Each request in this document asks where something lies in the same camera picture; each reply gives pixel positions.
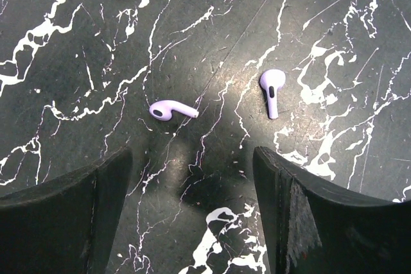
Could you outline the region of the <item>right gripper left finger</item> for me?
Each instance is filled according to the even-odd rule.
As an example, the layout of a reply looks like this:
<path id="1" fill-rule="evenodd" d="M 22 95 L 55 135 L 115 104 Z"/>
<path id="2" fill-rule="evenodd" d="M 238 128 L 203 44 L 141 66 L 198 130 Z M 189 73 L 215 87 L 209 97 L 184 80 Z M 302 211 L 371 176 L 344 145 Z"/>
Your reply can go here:
<path id="1" fill-rule="evenodd" d="M 121 148 L 1 197 L 1 273 L 105 273 L 132 167 Z"/>

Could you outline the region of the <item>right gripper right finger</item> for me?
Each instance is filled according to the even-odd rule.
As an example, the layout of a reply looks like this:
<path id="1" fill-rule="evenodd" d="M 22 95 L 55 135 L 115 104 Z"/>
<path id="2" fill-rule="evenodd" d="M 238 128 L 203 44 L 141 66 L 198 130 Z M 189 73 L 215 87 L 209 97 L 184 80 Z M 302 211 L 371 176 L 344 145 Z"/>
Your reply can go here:
<path id="1" fill-rule="evenodd" d="M 263 146 L 254 185 L 272 273 L 409 273 L 410 203 L 350 191 Z"/>

